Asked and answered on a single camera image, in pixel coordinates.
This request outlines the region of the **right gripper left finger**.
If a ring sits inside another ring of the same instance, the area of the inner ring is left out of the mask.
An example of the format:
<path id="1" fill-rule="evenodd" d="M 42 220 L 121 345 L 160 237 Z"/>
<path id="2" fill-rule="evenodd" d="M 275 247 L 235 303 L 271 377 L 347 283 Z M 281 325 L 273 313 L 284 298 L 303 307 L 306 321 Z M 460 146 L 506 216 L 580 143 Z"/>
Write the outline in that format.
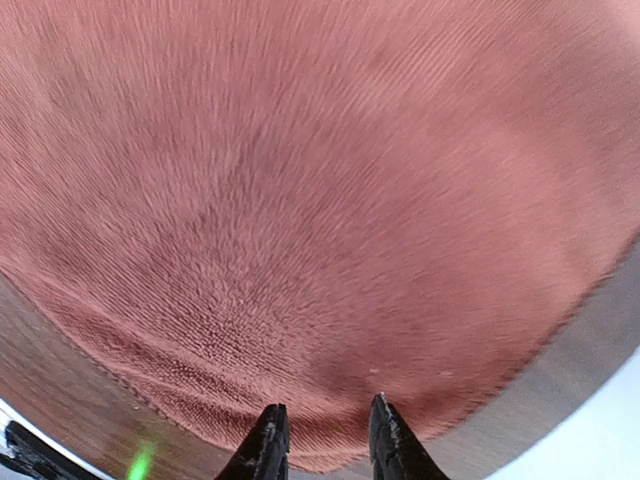
<path id="1" fill-rule="evenodd" d="M 286 406 L 270 404 L 215 480 L 287 480 L 289 447 Z"/>

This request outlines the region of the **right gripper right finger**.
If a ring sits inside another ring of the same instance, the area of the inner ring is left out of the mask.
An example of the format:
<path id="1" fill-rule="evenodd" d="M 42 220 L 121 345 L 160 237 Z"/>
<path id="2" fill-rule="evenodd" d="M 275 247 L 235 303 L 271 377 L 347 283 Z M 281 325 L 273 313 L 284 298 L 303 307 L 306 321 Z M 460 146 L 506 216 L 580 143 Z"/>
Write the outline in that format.
<path id="1" fill-rule="evenodd" d="M 373 398 L 368 432 L 375 480 L 449 480 L 383 393 Z"/>

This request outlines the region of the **brown towel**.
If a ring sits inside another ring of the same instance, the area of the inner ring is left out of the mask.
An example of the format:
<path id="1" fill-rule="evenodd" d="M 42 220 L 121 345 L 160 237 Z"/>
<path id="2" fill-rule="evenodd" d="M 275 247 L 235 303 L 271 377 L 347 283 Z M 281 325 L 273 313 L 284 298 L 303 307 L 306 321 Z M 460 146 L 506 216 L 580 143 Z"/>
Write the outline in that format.
<path id="1" fill-rule="evenodd" d="M 1 270 L 216 446 L 449 430 L 638 233 L 635 1 L 1 5 Z"/>

